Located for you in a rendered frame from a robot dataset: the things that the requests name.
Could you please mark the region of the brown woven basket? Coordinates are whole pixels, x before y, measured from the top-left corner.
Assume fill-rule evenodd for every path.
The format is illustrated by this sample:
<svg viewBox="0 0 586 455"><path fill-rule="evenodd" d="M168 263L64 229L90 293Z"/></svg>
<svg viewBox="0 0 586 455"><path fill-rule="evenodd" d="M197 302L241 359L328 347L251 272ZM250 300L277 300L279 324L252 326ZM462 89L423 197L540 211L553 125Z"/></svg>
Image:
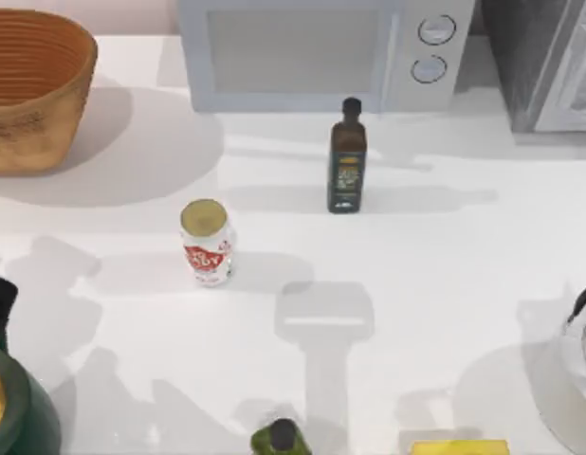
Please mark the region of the brown woven basket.
<svg viewBox="0 0 586 455"><path fill-rule="evenodd" d="M67 157L98 59L79 23L0 8L0 176L50 171Z"/></svg>

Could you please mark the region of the pale microwave oven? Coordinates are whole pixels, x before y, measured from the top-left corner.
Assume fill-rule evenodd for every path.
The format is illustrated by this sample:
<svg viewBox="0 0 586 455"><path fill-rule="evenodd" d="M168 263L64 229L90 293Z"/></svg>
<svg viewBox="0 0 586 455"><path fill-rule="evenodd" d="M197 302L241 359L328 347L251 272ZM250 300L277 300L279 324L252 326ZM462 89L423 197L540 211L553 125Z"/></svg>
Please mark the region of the pale microwave oven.
<svg viewBox="0 0 586 455"><path fill-rule="evenodd" d="M475 0L177 0L192 106L198 112L338 112L346 98L370 113L449 106ZM443 45L418 27L456 23ZM412 64L442 57L447 74L421 84Z"/></svg>

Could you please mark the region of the green and gold pot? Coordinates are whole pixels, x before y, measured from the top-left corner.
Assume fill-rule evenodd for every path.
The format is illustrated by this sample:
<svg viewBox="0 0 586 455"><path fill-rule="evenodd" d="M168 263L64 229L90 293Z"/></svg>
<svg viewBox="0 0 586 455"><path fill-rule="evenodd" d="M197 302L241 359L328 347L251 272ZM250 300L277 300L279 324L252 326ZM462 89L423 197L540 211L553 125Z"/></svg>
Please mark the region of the green and gold pot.
<svg viewBox="0 0 586 455"><path fill-rule="evenodd" d="M61 455L57 411L41 384L17 360L0 350L0 455Z"/></svg>

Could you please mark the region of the round microwave knob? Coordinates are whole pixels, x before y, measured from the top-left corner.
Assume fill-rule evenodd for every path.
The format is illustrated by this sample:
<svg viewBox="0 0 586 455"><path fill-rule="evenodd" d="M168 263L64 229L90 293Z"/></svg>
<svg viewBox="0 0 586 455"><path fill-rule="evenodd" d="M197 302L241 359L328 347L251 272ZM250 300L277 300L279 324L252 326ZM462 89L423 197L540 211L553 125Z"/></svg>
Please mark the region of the round microwave knob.
<svg viewBox="0 0 586 455"><path fill-rule="evenodd" d="M412 78L421 84L432 84L440 81L448 71L447 62L440 56L430 55L418 59L412 64Z"/></svg>
<svg viewBox="0 0 586 455"><path fill-rule="evenodd" d="M418 27L420 40L428 46L447 43L456 32L455 21L446 14L424 19Z"/></svg>

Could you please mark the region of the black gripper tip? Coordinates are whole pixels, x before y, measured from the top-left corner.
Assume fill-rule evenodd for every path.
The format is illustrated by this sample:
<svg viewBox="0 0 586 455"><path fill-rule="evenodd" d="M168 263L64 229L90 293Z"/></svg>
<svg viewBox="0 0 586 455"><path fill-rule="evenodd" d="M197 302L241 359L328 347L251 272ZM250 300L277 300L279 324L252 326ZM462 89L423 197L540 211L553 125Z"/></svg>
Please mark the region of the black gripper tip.
<svg viewBox="0 0 586 455"><path fill-rule="evenodd" d="M18 287L0 277L0 351L8 351L7 327L9 315L18 297Z"/></svg>

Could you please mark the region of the red and white can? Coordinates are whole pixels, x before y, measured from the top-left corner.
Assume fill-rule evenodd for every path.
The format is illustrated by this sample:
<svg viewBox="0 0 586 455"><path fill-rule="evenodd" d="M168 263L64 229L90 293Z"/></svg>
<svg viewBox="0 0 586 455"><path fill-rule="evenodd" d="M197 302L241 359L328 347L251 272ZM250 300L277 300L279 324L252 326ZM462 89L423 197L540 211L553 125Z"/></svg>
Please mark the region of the red and white can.
<svg viewBox="0 0 586 455"><path fill-rule="evenodd" d="M214 199L191 201L180 213L185 255L204 286L227 282L233 272L235 233L225 207Z"/></svg>

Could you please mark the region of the dark olive oil bottle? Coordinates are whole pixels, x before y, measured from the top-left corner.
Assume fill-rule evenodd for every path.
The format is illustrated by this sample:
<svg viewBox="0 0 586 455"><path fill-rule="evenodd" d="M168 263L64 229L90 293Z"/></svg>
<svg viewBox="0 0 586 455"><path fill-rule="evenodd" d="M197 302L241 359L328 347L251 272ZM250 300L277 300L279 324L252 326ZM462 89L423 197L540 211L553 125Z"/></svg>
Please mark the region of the dark olive oil bottle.
<svg viewBox="0 0 586 455"><path fill-rule="evenodd" d="M346 98L342 120L331 129L327 208L334 214L358 213L367 158L367 136L360 122L361 101Z"/></svg>

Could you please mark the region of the green bottle with black cap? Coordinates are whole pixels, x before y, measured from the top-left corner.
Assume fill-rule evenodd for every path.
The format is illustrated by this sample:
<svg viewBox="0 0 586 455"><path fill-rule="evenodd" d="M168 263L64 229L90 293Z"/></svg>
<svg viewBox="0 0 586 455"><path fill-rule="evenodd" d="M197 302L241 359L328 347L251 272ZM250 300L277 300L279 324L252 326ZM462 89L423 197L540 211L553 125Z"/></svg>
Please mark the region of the green bottle with black cap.
<svg viewBox="0 0 586 455"><path fill-rule="evenodd" d="M250 438L253 455L313 455L297 424L279 418L258 429Z"/></svg>

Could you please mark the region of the flat yellow square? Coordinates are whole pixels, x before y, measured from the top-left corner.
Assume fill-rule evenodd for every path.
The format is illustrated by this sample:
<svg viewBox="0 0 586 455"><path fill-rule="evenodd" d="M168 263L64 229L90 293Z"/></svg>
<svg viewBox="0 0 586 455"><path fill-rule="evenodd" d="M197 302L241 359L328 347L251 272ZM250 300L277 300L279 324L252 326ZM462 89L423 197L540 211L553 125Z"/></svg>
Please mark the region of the flat yellow square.
<svg viewBox="0 0 586 455"><path fill-rule="evenodd" d="M510 451L502 440L449 440L416 442L410 455L510 455Z"/></svg>

